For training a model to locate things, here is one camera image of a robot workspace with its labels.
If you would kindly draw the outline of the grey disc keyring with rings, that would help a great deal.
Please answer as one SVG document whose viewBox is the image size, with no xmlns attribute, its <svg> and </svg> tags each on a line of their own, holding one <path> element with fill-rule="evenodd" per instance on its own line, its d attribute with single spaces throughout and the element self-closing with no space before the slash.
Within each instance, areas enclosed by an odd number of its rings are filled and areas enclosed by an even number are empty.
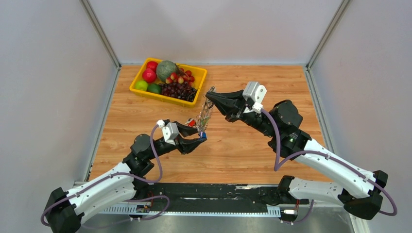
<svg viewBox="0 0 412 233">
<path fill-rule="evenodd" d="M 199 113 L 199 115 L 196 117 L 196 128 L 199 133 L 204 133 L 207 129 L 208 126 L 208 121 L 211 118 L 212 112 L 213 112 L 213 107 L 214 104 L 211 100 L 209 100 L 205 95 L 205 101 L 202 105 L 202 109 Z"/>
</svg>

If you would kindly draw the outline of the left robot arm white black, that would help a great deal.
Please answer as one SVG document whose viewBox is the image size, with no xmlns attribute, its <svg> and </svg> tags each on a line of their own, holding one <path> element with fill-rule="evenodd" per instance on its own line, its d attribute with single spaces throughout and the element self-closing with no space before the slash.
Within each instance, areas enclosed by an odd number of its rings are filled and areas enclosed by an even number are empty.
<svg viewBox="0 0 412 233">
<path fill-rule="evenodd" d="M 150 134 L 138 135 L 130 153 L 103 175 L 67 191 L 61 187 L 53 190 L 40 221 L 54 233 L 75 233 L 91 217 L 114 204 L 145 200 L 147 186 L 163 177 L 161 155 L 174 150 L 188 154 L 206 140 L 206 134 L 194 127 L 159 120 Z"/>
</svg>

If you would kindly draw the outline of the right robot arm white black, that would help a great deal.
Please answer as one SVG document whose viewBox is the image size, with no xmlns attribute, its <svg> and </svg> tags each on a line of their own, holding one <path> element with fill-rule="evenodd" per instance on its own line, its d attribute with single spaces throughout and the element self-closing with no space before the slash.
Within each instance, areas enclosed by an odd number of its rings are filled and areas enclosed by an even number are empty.
<svg viewBox="0 0 412 233">
<path fill-rule="evenodd" d="M 287 161 L 305 164 L 330 178 L 330 182 L 282 177 L 277 195 L 282 202 L 320 200 L 343 207 L 348 213 L 371 220 L 381 212 L 388 197 L 387 173 L 355 166 L 332 153 L 300 129 L 303 117 L 291 100 L 276 103 L 270 111 L 262 107 L 263 88 L 231 93 L 207 92 L 209 99 L 229 122 L 242 121 L 270 137 L 268 146 L 276 154 L 274 170 Z"/>
</svg>

